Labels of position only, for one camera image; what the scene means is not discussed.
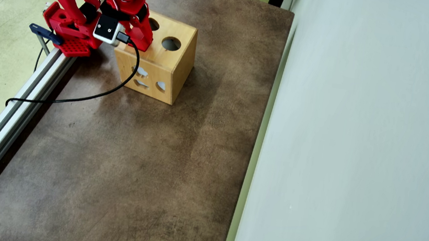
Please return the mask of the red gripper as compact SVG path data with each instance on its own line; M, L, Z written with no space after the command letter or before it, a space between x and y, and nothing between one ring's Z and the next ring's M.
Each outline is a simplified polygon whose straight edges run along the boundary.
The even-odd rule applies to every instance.
M138 50L145 52L153 42L149 8L145 0L104 0L100 5L102 21L124 21L129 25L126 35Z

